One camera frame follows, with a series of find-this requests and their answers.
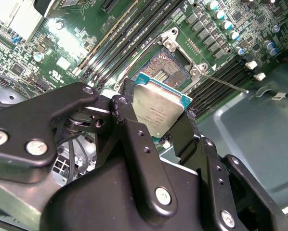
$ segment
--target electronic component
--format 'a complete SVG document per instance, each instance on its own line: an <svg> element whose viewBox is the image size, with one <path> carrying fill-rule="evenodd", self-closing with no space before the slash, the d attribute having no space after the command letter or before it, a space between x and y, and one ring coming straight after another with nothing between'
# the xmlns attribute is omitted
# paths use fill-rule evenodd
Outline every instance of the electronic component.
<svg viewBox="0 0 288 231"><path fill-rule="evenodd" d="M207 3L207 9L209 10L216 10L218 9L219 4L216 0L211 0Z"/></svg>
<svg viewBox="0 0 288 231"><path fill-rule="evenodd" d="M209 32L208 32L207 29L204 29L204 30L202 30L202 31L198 34L198 37L199 37L200 39L204 39L204 38L207 37L207 35L209 35Z"/></svg>
<svg viewBox="0 0 288 231"><path fill-rule="evenodd" d="M251 61L245 64L245 66L249 69L249 70L253 70L255 67L258 66L256 61Z"/></svg>
<svg viewBox="0 0 288 231"><path fill-rule="evenodd" d="M236 31L231 31L231 32L229 33L229 38L230 38L231 40L237 40L237 39L239 38L239 33L236 32Z"/></svg>
<svg viewBox="0 0 288 231"><path fill-rule="evenodd" d="M257 81L262 81L266 75L262 72L253 76Z"/></svg>
<svg viewBox="0 0 288 231"><path fill-rule="evenodd" d="M135 81L133 108L151 136L161 138L192 99L141 73Z"/></svg>
<svg viewBox="0 0 288 231"><path fill-rule="evenodd" d="M242 17L242 15L241 15L241 12L239 12L239 11L233 15L233 18L234 18L236 21L240 20L241 17Z"/></svg>
<svg viewBox="0 0 288 231"><path fill-rule="evenodd" d="M106 12L110 13L111 10L115 7L119 0L105 0L101 6L101 9Z"/></svg>
<svg viewBox="0 0 288 231"><path fill-rule="evenodd" d="M216 53L214 53L213 56L214 56L216 59L220 59L224 54L225 54L224 50L220 49L220 50L218 50Z"/></svg>
<svg viewBox="0 0 288 231"><path fill-rule="evenodd" d="M213 16L215 19L224 19L225 13L224 11L216 11Z"/></svg>
<svg viewBox="0 0 288 231"><path fill-rule="evenodd" d="M212 36L209 36L207 39L205 39L205 40L203 41L203 43L204 43L206 46L209 46L209 45L212 44L214 41L215 41L215 39L214 39Z"/></svg>
<svg viewBox="0 0 288 231"><path fill-rule="evenodd" d="M204 28L204 25L201 21L198 21L197 23L194 24L194 26L192 27L192 29L195 32L199 32L202 28Z"/></svg>
<svg viewBox="0 0 288 231"><path fill-rule="evenodd" d="M196 20L197 16L194 13L192 13L189 17L186 18L186 22L190 25L193 24Z"/></svg>
<svg viewBox="0 0 288 231"><path fill-rule="evenodd" d="M13 73L15 73L16 75L20 76L20 75L23 73L24 68L21 67L19 64L15 63L15 64L13 65L13 67L11 68L11 71L12 71Z"/></svg>
<svg viewBox="0 0 288 231"><path fill-rule="evenodd" d="M218 45L218 43L215 42L208 48L208 50L210 50L212 53L214 53L219 48L220 48L220 46Z"/></svg>
<svg viewBox="0 0 288 231"><path fill-rule="evenodd" d="M275 47L275 44L269 40L266 40L264 43L263 43L263 48L266 49L266 50L272 50L273 48Z"/></svg>
<svg viewBox="0 0 288 231"><path fill-rule="evenodd" d="M224 30L230 30L233 28L233 24L230 21L225 20L221 23L221 27Z"/></svg>
<svg viewBox="0 0 288 231"><path fill-rule="evenodd" d="M244 54L245 54L245 50L242 49L241 47L236 47L236 48L235 48L235 52L236 52L238 55L244 55Z"/></svg>

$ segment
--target label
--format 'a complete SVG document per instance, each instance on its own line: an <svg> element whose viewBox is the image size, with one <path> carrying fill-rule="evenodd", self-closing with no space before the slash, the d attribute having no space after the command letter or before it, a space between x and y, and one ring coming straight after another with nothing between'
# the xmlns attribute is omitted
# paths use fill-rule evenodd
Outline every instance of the label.
<svg viewBox="0 0 288 231"><path fill-rule="evenodd" d="M275 95L275 96L272 98L272 100L278 100L278 101L279 101L279 100L285 98L285 95L286 95L286 93L278 92L277 95Z"/></svg>

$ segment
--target white connector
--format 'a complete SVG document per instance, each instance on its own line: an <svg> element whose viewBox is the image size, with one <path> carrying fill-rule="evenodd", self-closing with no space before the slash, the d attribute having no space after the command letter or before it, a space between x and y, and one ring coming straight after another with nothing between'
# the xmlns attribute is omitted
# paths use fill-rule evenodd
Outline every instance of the white connector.
<svg viewBox="0 0 288 231"><path fill-rule="evenodd" d="M257 81L262 81L265 77L266 77L266 75L262 72L262 73L259 73L259 74L257 74L257 75L254 75L253 76Z"/></svg>
<svg viewBox="0 0 288 231"><path fill-rule="evenodd" d="M246 65L246 67L247 67L248 69L250 69L250 70L253 70L255 67L258 66L258 64L256 63L256 61L251 61L251 62L249 62L249 63L246 63L245 65Z"/></svg>

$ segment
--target capacitor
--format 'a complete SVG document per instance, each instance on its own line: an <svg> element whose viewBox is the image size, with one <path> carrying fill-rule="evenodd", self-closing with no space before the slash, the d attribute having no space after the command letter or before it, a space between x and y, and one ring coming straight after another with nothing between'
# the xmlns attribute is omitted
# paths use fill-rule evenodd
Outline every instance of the capacitor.
<svg viewBox="0 0 288 231"><path fill-rule="evenodd" d="M237 40L239 38L239 33L236 31L231 31L229 33L229 38L232 40Z"/></svg>
<svg viewBox="0 0 288 231"><path fill-rule="evenodd" d="M263 43L263 48L266 49L266 50L272 50L273 48L275 48L275 44L269 40L266 40L264 43Z"/></svg>
<svg viewBox="0 0 288 231"><path fill-rule="evenodd" d="M224 30L230 30L233 27L233 24L230 21L225 20L221 23L221 27Z"/></svg>
<svg viewBox="0 0 288 231"><path fill-rule="evenodd" d="M39 63L44 59L44 54L41 52L37 52L34 54L33 58L37 63Z"/></svg>
<svg viewBox="0 0 288 231"><path fill-rule="evenodd" d="M273 48L272 50L267 50L267 54L269 54L271 56L275 56L278 53L279 53L279 49L278 48Z"/></svg>
<svg viewBox="0 0 288 231"><path fill-rule="evenodd" d="M278 33L280 31L280 27L278 25L275 25L273 27L273 33Z"/></svg>
<svg viewBox="0 0 288 231"><path fill-rule="evenodd" d="M244 55L245 49L242 49L241 47L236 47L236 48L235 48L235 52L236 52L238 55Z"/></svg>
<svg viewBox="0 0 288 231"><path fill-rule="evenodd" d="M216 11L214 14L215 19L224 19L225 13L224 11Z"/></svg>
<svg viewBox="0 0 288 231"><path fill-rule="evenodd" d="M207 3L207 8L209 10L216 10L218 9L218 7L219 7L219 4L216 0L212 0Z"/></svg>

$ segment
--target green circuit board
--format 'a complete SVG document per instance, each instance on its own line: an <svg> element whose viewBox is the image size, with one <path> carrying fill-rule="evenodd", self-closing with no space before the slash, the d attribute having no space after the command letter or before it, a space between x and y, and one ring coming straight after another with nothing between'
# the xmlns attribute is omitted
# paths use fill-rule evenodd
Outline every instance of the green circuit board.
<svg viewBox="0 0 288 231"><path fill-rule="evenodd" d="M149 42L173 28L178 29L179 46L194 63L206 63L209 75L236 57L237 47L252 55L265 73L278 64L279 54L288 51L287 0L219 0L223 19L215 19L217 10L208 9L209 0L119 0L108 13L102 9L104 2L79 0L63 7L64 0L57 0L31 41L15 42L17 35L0 25L0 75L17 80L32 96L75 81L117 90L126 66ZM222 28L224 20L232 23L231 29ZM236 40L229 39L233 31L239 33ZM265 41L275 44L276 55L268 54ZM134 78L162 49L162 44L150 47L128 77ZM183 90L190 78L187 74L177 89Z"/></svg>

